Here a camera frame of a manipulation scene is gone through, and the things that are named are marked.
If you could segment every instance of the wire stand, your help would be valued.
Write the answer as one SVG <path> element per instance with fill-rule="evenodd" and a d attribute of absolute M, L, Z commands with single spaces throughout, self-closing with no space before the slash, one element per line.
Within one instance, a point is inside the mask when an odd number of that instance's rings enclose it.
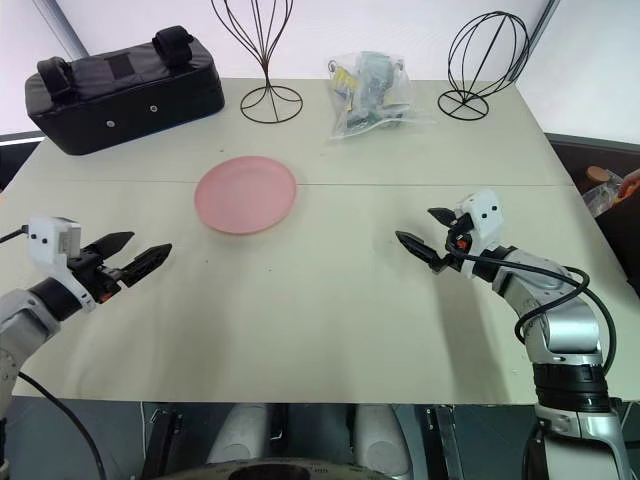
<path fill-rule="evenodd" d="M 469 49 L 469 44 L 474 38 L 474 35 L 476 34 L 478 28 L 481 25 L 486 26 L 488 24 L 487 22 L 490 22 L 492 20 L 494 22 L 499 21 L 498 27 L 493 34 L 491 42 L 489 43 L 489 47 L 487 48 L 487 51 L 485 52 L 482 61 L 478 66 L 478 69 L 473 74 L 473 80 L 470 84 L 468 84 L 468 81 L 465 81 L 465 60 L 467 56 L 467 50 Z M 480 75 L 480 72 L 482 71 L 482 68 L 486 63 L 487 58 L 489 58 L 489 54 L 494 48 L 494 45 L 498 40 L 500 33 L 503 31 L 503 27 L 508 25 L 511 26 L 511 30 L 513 32 L 513 49 L 511 52 L 511 61 L 509 62 L 504 75 L 502 75 L 493 83 L 479 88 L 479 86 L 476 86 L 478 76 Z M 520 50 L 520 54 L 516 56 L 516 51 L 519 43 L 522 44 L 522 48 Z M 462 58 L 459 59 L 459 52 L 461 47 Z M 438 107 L 446 115 L 449 115 L 450 117 L 456 118 L 458 120 L 472 121 L 484 118 L 489 113 L 489 104 L 485 99 L 488 96 L 507 88 L 514 81 L 516 81 L 516 79 L 524 69 L 527 60 L 529 59 L 529 49 L 530 41 L 529 35 L 527 33 L 527 27 L 525 26 L 524 22 L 515 15 L 497 11 L 479 15 L 473 20 L 469 21 L 457 33 L 457 35 L 453 39 L 451 48 L 449 49 L 447 75 L 449 77 L 449 83 L 451 84 L 452 89 L 447 90 L 442 95 L 440 95 L 440 97 L 438 98 Z M 452 65 L 458 59 L 460 60 L 461 73 L 461 79 L 459 82 L 453 78 L 452 73 Z"/>
<path fill-rule="evenodd" d="M 213 11 L 227 31 L 258 61 L 265 79 L 263 87 L 251 90 L 242 97 L 240 111 L 249 120 L 258 123 L 282 123 L 291 120 L 302 110 L 302 97 L 292 88 L 271 83 L 269 61 L 291 16 L 293 0 L 273 0 L 271 8 L 263 7 L 266 11 L 261 11 L 259 0 L 249 0 L 255 27 L 253 38 L 247 33 L 250 28 L 241 25 L 238 16 L 229 6 L 229 1 L 211 0 Z M 266 35 L 263 18 L 269 19 Z"/>

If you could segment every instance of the snack package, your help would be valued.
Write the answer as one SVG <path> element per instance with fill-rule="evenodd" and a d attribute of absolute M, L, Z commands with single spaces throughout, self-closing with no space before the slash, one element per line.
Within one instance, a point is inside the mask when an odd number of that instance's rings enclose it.
<path fill-rule="evenodd" d="M 433 123 L 415 109 L 404 60 L 379 52 L 344 55 L 329 62 L 338 119 L 332 138 L 403 122 Z"/>

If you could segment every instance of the white wall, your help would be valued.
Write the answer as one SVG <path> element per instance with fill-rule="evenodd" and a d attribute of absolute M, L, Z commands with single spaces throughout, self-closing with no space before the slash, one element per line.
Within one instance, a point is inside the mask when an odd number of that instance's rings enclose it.
<path fill-rule="evenodd" d="M 0 135 L 37 130 L 24 105 L 24 82 L 36 63 L 67 58 L 31 0 L 0 0 Z"/>
<path fill-rule="evenodd" d="M 518 88 L 545 132 L 640 144 L 640 1 L 562 0 Z"/>
<path fill-rule="evenodd" d="M 270 0 L 260 1 L 272 5 Z M 143 43 L 161 28 L 182 24 L 213 53 L 223 76 L 261 74 L 256 61 L 220 25 L 209 0 L 58 3 L 91 54 Z M 250 12 L 249 0 L 229 3 L 244 14 Z M 482 13 L 507 10 L 532 29 L 545 4 L 546 0 L 295 0 L 289 25 L 273 55 L 272 76 L 326 78 L 332 56 L 379 50 L 404 56 L 411 78 L 445 79 L 449 46 L 467 21 Z M 506 55 L 506 49 L 498 53 Z M 497 74 L 498 63 L 502 62 L 487 65 L 486 78 Z"/>

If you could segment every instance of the robotic arm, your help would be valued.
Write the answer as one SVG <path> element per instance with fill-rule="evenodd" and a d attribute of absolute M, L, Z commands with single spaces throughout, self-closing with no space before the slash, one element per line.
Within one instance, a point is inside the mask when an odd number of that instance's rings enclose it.
<path fill-rule="evenodd" d="M 64 218 L 34 217 L 19 233 L 27 234 L 29 256 L 47 278 L 0 297 L 0 480 L 8 478 L 9 470 L 2 448 L 5 415 L 24 362 L 58 333 L 60 322 L 106 302 L 121 290 L 118 282 L 135 285 L 171 251 L 171 244 L 152 247 L 124 268 L 109 268 L 104 260 L 119 252 L 133 232 L 111 233 L 82 249 L 80 225 Z"/>
<path fill-rule="evenodd" d="M 434 208 L 429 213 L 449 228 L 445 257 L 418 237 L 396 232 L 402 245 L 435 273 L 450 267 L 491 283 L 520 316 L 516 331 L 533 365 L 538 396 L 538 422 L 525 450 L 523 478 L 631 480 L 622 430 L 607 393 L 610 361 L 603 366 L 597 319 L 577 296 L 584 291 L 595 297 L 586 290 L 588 276 L 580 284 L 555 262 L 500 246 L 503 217 L 491 190 L 465 198 L 454 211 Z M 612 360 L 615 342 L 610 344 Z"/>

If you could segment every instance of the clear plastic bag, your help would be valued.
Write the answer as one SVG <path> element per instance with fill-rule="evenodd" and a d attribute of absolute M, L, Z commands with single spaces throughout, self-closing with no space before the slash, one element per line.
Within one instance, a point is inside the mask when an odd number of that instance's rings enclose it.
<path fill-rule="evenodd" d="M 593 217 L 606 212 L 618 202 L 618 192 L 623 179 L 609 170 L 607 173 L 609 174 L 608 181 L 582 195 L 582 199 Z"/>
<path fill-rule="evenodd" d="M 386 124 L 433 123 L 415 108 L 404 60 L 379 52 L 343 55 L 329 62 L 338 119 L 331 138 L 340 139 Z"/>

